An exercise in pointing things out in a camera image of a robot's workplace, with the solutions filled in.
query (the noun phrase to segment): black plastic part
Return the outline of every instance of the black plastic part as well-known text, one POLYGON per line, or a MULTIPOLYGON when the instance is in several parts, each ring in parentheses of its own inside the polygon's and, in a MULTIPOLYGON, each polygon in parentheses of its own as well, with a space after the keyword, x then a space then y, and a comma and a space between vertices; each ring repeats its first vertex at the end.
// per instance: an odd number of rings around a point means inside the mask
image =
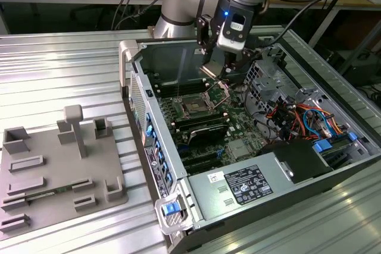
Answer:
POLYGON ((368 122, 366 122, 358 113, 335 91, 326 81, 311 67, 308 62, 300 56, 296 50, 291 47, 284 39, 279 39, 279 43, 290 53, 298 64, 323 88, 327 95, 335 101, 355 122, 363 129, 364 132, 378 145, 381 146, 381 136, 378 134, 368 122))
POLYGON ((260 152, 274 152, 280 162, 287 163, 293 172, 291 180, 295 184, 329 173, 332 170, 319 158, 309 140, 295 139, 289 143, 269 144, 264 146, 260 152))

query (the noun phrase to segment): warning label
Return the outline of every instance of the warning label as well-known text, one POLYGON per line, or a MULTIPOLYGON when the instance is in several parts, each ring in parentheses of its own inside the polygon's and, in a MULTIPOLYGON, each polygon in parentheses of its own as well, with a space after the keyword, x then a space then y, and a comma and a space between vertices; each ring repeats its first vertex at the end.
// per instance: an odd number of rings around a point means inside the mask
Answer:
POLYGON ((226 174, 225 179, 240 205, 273 193, 257 165, 226 174))

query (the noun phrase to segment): sticker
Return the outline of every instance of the sticker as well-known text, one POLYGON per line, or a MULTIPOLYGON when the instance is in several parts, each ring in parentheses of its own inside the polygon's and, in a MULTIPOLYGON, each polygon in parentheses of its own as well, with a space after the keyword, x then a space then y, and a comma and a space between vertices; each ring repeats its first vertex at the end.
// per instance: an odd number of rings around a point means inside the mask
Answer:
POLYGON ((209 178, 209 181, 211 183, 215 183, 216 181, 224 180, 225 179, 224 172, 220 171, 220 172, 208 174, 208 178, 209 178))
POLYGON ((273 193, 257 165, 228 173, 225 175, 225 179, 237 203, 240 205, 273 193))
POLYGON ((195 55, 201 55, 202 49, 195 49, 195 55))
POLYGON ((166 197, 168 196, 168 190, 162 178, 160 165, 157 164, 154 148, 149 147, 149 148, 145 148, 144 150, 145 150, 145 154, 146 154, 149 166, 151 167, 151 172, 154 177, 156 187, 159 190, 160 197, 166 197))

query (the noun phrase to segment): chip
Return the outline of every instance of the chip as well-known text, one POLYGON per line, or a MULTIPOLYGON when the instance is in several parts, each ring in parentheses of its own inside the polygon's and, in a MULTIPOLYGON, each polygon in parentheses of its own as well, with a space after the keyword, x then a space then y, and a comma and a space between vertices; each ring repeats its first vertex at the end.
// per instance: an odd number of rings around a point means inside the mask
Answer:
POLYGON ((242 139, 231 141, 227 145, 235 159, 239 159, 250 154, 242 139))

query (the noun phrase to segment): metal bracket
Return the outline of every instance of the metal bracket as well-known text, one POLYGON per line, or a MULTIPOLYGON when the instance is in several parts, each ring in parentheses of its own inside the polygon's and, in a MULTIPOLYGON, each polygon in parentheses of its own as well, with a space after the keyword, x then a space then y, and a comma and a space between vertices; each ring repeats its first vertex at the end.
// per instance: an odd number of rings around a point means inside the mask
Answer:
POLYGON ((121 87, 126 86, 126 58, 131 61, 140 51, 135 40, 124 40, 119 43, 119 81, 121 87))
POLYGON ((187 230, 193 226, 191 212, 188 211, 187 209, 185 210, 186 216, 183 221, 171 226, 168 225, 167 220, 165 219, 165 216, 162 212, 162 207, 170 202, 176 202, 176 201, 179 202, 180 205, 182 206, 185 205, 184 204, 185 200, 183 199, 183 196, 181 194, 181 191, 178 185, 176 186, 176 189, 172 194, 162 199, 158 199, 155 202, 155 212, 159 220, 160 229, 161 229, 161 232, 163 232, 165 235, 170 235, 177 231, 187 230))

